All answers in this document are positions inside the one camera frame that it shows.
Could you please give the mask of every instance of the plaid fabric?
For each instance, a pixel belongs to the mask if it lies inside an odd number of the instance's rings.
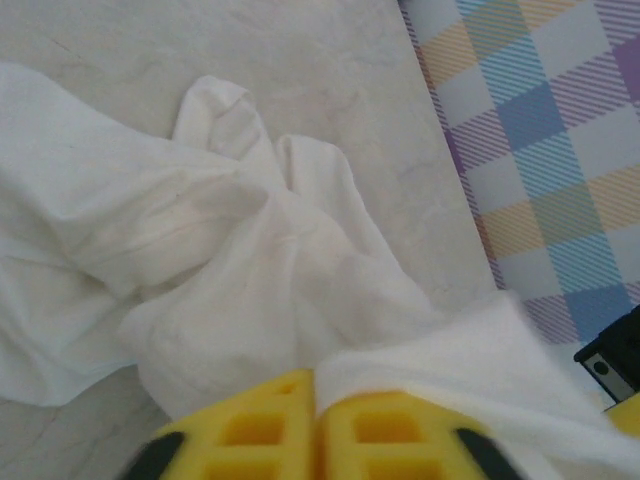
[[[591,341],[640,303],[640,1],[401,8],[496,284]]]

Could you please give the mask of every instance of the pastel plaid pattern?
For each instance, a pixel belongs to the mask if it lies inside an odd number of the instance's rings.
[[[496,284],[593,340],[640,302],[640,1],[401,10]]]

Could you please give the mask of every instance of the white cloth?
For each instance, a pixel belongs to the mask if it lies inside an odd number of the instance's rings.
[[[181,416],[319,364],[321,407],[406,388],[516,450],[640,471],[637,443],[555,371],[509,297],[443,322],[342,153],[273,146],[242,88],[200,79],[168,141],[0,64],[0,112],[0,395],[61,404],[137,362]]]

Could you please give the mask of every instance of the white fabric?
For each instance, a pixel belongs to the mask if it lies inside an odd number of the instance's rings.
[[[640,443],[620,435],[551,361],[507,292],[419,339],[339,353],[316,369],[320,412],[351,395],[388,390],[464,412],[516,450],[524,446],[525,454],[601,462],[640,478]]]
[[[242,88],[200,79],[168,141],[0,64],[0,112],[0,395],[62,404],[137,362],[181,416],[320,364],[321,407],[406,388],[510,451],[640,471],[638,444],[555,371],[513,300],[443,322],[342,153],[300,136],[273,146]],[[336,355],[384,343],[399,345]]]

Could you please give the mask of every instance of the white marble countertop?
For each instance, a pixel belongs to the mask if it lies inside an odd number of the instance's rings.
[[[169,136],[201,75],[248,88],[274,138],[308,134],[345,150],[372,217],[438,306],[455,310],[494,288],[395,0],[4,0],[0,8],[0,60],[45,73],[144,133]],[[354,101],[367,104],[375,137],[362,145],[342,135],[358,128],[340,118]],[[387,183],[373,185],[372,172]],[[61,408],[0,402],[0,478],[112,479],[166,420],[133,369]]]

